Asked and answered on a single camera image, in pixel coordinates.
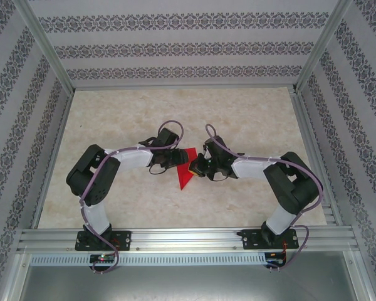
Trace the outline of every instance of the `black mounting plate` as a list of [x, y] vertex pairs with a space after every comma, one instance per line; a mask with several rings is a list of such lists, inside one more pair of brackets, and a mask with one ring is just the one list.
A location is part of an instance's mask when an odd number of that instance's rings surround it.
[[245, 229], [238, 232], [237, 235], [243, 238], [244, 250], [260, 250], [260, 249], [283, 249], [283, 243], [286, 243], [287, 249], [298, 249], [298, 237], [295, 229], [288, 229], [276, 239], [271, 246], [262, 238], [261, 229]]
[[[129, 251], [131, 245], [131, 231], [112, 231], [109, 242], [112, 243], [118, 251]], [[76, 251], [112, 251], [108, 245], [101, 248], [97, 244], [91, 243], [86, 237], [86, 231], [79, 231], [75, 242]]]

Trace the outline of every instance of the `marble floor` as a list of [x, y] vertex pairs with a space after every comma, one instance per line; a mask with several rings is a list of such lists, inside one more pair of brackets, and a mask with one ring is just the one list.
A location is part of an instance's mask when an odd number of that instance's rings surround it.
[[[200, 152], [211, 123], [236, 152], [269, 157], [294, 151], [308, 162], [286, 88], [76, 92], [39, 228], [82, 227], [78, 198], [65, 179], [89, 145], [133, 146], [169, 119], [184, 125], [180, 148]], [[181, 191], [176, 169], [153, 176], [147, 168], [118, 174], [105, 201], [114, 228], [260, 226], [278, 204], [266, 181], [194, 177]], [[326, 224], [321, 206], [298, 223]]]

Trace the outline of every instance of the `red triangle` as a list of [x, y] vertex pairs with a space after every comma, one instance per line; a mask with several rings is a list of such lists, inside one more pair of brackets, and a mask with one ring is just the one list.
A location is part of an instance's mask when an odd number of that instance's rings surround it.
[[191, 161], [195, 160], [196, 157], [198, 156], [196, 154], [196, 148], [195, 147], [192, 147], [190, 149], [185, 149], [185, 151], [187, 152], [188, 154], [188, 162], [183, 164], [183, 165], [178, 165], [177, 166], [177, 173], [178, 173], [178, 179], [180, 181], [180, 188], [182, 190], [182, 188], [185, 187], [185, 185], [189, 182], [189, 180], [192, 179], [192, 177], [194, 176], [193, 174], [191, 174], [188, 170], [189, 168], [189, 164], [191, 163]]

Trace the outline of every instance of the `striped wall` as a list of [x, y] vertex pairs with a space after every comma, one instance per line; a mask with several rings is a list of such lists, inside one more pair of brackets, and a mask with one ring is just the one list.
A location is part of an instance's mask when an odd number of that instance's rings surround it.
[[294, 84], [337, 0], [30, 1], [77, 88]]
[[354, 1], [302, 91], [376, 292], [376, 1]]
[[0, 0], [0, 282], [29, 228], [70, 101], [20, 14]]

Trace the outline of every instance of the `purple cable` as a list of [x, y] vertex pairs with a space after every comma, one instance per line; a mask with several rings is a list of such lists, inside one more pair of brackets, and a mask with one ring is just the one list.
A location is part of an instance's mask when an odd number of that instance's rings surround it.
[[162, 147], [126, 147], [126, 148], [123, 148], [123, 149], [119, 149], [119, 150], [115, 150], [111, 153], [109, 153], [102, 161], [101, 163], [99, 164], [98, 168], [96, 169], [95, 173], [93, 174], [91, 180], [89, 181], [88, 185], [86, 186], [85, 188], [85, 191], [83, 192], [81, 198], [80, 198], [80, 205], [81, 205], [81, 214], [82, 214], [82, 218], [85, 222], [85, 226], [88, 228], [89, 231], [91, 231], [97, 238], [99, 238], [101, 241], [103, 241], [106, 245], [108, 245], [113, 251], [114, 251], [114, 254], [116, 255], [116, 262], [114, 265], [112, 265], [110, 268], [108, 268], [107, 270], [105, 271], [97, 271], [95, 270], [95, 265], [96, 265], [96, 262], [93, 263], [92, 265], [92, 270], [95, 274], [104, 274], [104, 273], [108, 273], [108, 272], [111, 272], [112, 270], [114, 270], [119, 261], [120, 261], [120, 255], [118, 254], [118, 250], [117, 248], [112, 245], [109, 241], [107, 241], [106, 239], [104, 239], [103, 237], [100, 236], [99, 233], [97, 233], [89, 224], [89, 221], [88, 219], [86, 218], [86, 215], [85, 215], [85, 212], [83, 210], [84, 208], [84, 205], [85, 205], [85, 198], [86, 198], [86, 195], [88, 195], [92, 185], [93, 185], [93, 182], [95, 181], [95, 179], [97, 178], [98, 176], [98, 173], [100, 172], [100, 169], [102, 169], [103, 165], [105, 165], [106, 161], [109, 160], [109, 158], [111, 158], [111, 156], [115, 155], [115, 154], [118, 154], [120, 152], [125, 152], [125, 151], [134, 151], [136, 149], [142, 149], [142, 150], [150, 150], [150, 151], [154, 151], [154, 150], [161, 150], [161, 149], [169, 149], [170, 147], [172, 146], [175, 146], [177, 145], [182, 137], [184, 136], [184, 128], [182, 126], [182, 124], [176, 120], [168, 120], [166, 122], [163, 122], [162, 125], [159, 127], [159, 130], [158, 130], [158, 133], [160, 133], [160, 131], [162, 130], [162, 128], [166, 125], [166, 124], [169, 124], [169, 123], [174, 123], [174, 124], [178, 124], [181, 128], [181, 135], [180, 137], [173, 143], [173, 144], [170, 144], [170, 145], [167, 145], [167, 146], [162, 146]]
[[[211, 128], [213, 130], [213, 133], [214, 135], [212, 135], [209, 131], [209, 128]], [[319, 198], [318, 200], [316, 201], [315, 204], [313, 204], [312, 206], [308, 207], [308, 208], [305, 208], [304, 210], [302, 210], [296, 217], [295, 219], [291, 222], [291, 226], [294, 226], [295, 222], [301, 217], [301, 215], [305, 212], [308, 212], [314, 208], [316, 208], [317, 206], [319, 206], [319, 204], [321, 203], [321, 201], [323, 200], [323, 186], [321, 185], [321, 182], [320, 180], [312, 173], [310, 172], [309, 170], [305, 169], [304, 167], [296, 164], [296, 163], [292, 163], [290, 161], [286, 161], [286, 160], [282, 160], [282, 159], [277, 159], [277, 158], [263, 158], [263, 157], [247, 157], [247, 156], [241, 156], [239, 154], [236, 154], [235, 152], [231, 151], [230, 149], [228, 149], [227, 147], [225, 147], [224, 145], [220, 144], [215, 138], [214, 136], [216, 136], [216, 129], [214, 128], [213, 125], [211, 124], [206, 124], [205, 125], [205, 129], [206, 129], [206, 132], [207, 134], [209, 135], [209, 137], [212, 139], [212, 141], [214, 143], [216, 143], [219, 147], [221, 147], [223, 150], [225, 150], [226, 152], [232, 154], [233, 156], [235, 157], [238, 157], [238, 158], [242, 158], [242, 159], [247, 159], [247, 160], [255, 160], [255, 161], [270, 161], [270, 162], [279, 162], [279, 163], [283, 163], [283, 164], [287, 164], [289, 166], [292, 166], [292, 167], [295, 167], [297, 169], [299, 169], [300, 171], [304, 172], [307, 176], [309, 176], [313, 182], [315, 182], [317, 188], [318, 188], [318, 191], [319, 191]], [[305, 247], [305, 244], [306, 242], [308, 241], [308, 238], [309, 238], [309, 228], [307, 226], [303, 226], [303, 225], [298, 225], [298, 226], [294, 226], [294, 228], [296, 227], [302, 227], [302, 228], [305, 228], [306, 229], [306, 236], [305, 236], [305, 239], [302, 243], [302, 245], [300, 246], [299, 250], [294, 254], [294, 256], [289, 260], [288, 263], [286, 263], [281, 269], [283, 269], [284, 267], [287, 267], [287, 266], [290, 266], [291, 265], [291, 262], [293, 262], [295, 260], [295, 258], [298, 256], [298, 254], [301, 253], [302, 249]]]

